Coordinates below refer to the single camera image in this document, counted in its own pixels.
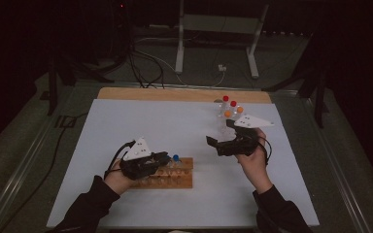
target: gray floor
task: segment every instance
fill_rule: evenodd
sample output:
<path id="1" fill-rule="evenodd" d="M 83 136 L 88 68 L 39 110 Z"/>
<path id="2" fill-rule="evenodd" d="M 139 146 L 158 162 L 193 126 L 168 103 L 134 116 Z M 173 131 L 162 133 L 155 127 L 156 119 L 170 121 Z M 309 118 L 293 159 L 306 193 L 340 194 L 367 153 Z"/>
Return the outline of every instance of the gray floor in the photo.
<path id="1" fill-rule="evenodd" d="M 136 44 L 136 50 L 168 63 L 169 66 L 160 62 L 166 88 L 260 89 L 288 78 L 307 43 L 308 39 L 302 37 L 262 36 L 255 53 L 261 74 L 258 80 L 250 77 L 243 41 L 219 48 L 187 44 L 184 72 L 178 78 L 169 67 L 175 66 L 174 41 L 144 40 Z M 158 67 L 152 62 L 135 58 L 135 63 L 146 79 L 151 80 L 159 75 Z M 225 64 L 227 70 L 222 82 L 214 86 L 221 79 L 218 64 Z M 98 83 L 82 74 L 78 76 L 80 79 L 75 87 L 63 88 L 57 112 L 53 117 L 48 117 L 48 102 L 39 100 L 42 92 L 48 89 L 48 76 L 44 75 L 37 81 L 39 90 L 36 96 L 0 135 L 0 194 L 20 161 L 29 154 L 37 154 L 36 159 L 30 161 L 30 169 L 25 171 L 27 176 L 24 180 L 18 180 L 21 185 L 15 187 L 14 193 L 17 195 L 9 200 L 12 205 L 6 205 L 8 209 L 2 210 L 2 221 L 12 215 L 50 168 L 62 131 L 53 128 L 57 116 L 78 116 L 88 112 L 91 101 L 103 86 L 137 85 L 128 63 L 107 75 L 107 78 L 116 81 L 113 84 Z M 314 232 L 373 232 L 373 170 L 352 128 L 331 91 L 327 90 L 325 105 L 328 113 L 323 114 L 324 129 L 319 129 L 311 119 L 311 101 L 294 95 L 293 90 L 299 85 L 294 83 L 285 90 L 271 93 L 271 98 L 280 112 L 321 223 L 313 227 Z M 51 206 L 84 123 L 85 117 L 81 117 L 74 128 L 65 131 L 51 174 L 4 232 L 47 230 L 45 225 Z"/>

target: white plastic part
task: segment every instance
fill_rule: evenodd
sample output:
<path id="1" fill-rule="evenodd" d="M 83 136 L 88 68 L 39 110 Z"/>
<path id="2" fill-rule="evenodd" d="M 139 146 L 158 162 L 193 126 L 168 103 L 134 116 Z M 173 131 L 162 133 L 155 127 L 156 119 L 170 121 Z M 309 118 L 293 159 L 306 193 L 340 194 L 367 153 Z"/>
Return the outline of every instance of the white plastic part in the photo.
<path id="1" fill-rule="evenodd" d="M 134 146 L 129 150 L 129 152 L 123 157 L 123 160 L 128 161 L 136 158 L 147 157 L 152 154 L 151 150 L 148 148 L 147 142 L 144 137 L 138 139 Z"/>
<path id="2" fill-rule="evenodd" d="M 234 125 L 244 128 L 258 128 L 264 126 L 272 126 L 274 125 L 274 122 L 258 118 L 256 116 L 242 115 L 237 120 L 235 120 Z"/>

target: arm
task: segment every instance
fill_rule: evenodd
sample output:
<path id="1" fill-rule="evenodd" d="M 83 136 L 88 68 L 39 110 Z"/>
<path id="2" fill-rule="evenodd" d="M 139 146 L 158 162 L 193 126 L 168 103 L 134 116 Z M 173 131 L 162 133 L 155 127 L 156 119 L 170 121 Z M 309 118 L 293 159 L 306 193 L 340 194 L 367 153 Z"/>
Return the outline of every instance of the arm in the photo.
<path id="1" fill-rule="evenodd" d="M 114 169 L 118 168 L 119 164 L 116 163 Z M 112 203 L 117 201 L 133 183 L 121 171 L 110 173 L 105 181 L 95 176 L 89 192 L 79 195 L 65 218 L 48 232 L 95 232 L 99 220 L 109 213 Z"/>
<path id="2" fill-rule="evenodd" d="M 264 146 L 265 134 L 256 129 L 259 142 Z M 279 232 L 279 227 L 289 232 L 312 232 L 291 201 L 286 201 L 266 172 L 265 155 L 260 147 L 253 154 L 236 155 L 248 180 L 255 187 L 254 199 L 258 205 L 256 222 L 262 232 Z"/>

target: wooden block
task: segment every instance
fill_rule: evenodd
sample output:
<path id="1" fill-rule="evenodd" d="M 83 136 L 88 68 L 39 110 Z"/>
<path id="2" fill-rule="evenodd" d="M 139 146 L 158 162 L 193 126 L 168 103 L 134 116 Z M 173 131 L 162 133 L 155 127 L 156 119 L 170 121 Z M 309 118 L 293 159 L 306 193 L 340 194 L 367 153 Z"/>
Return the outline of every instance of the wooden block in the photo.
<path id="1" fill-rule="evenodd" d="M 131 188 L 192 188 L 193 158 L 184 157 L 180 160 L 183 165 L 181 168 L 171 164 L 160 167 L 155 174 L 141 179 Z"/>

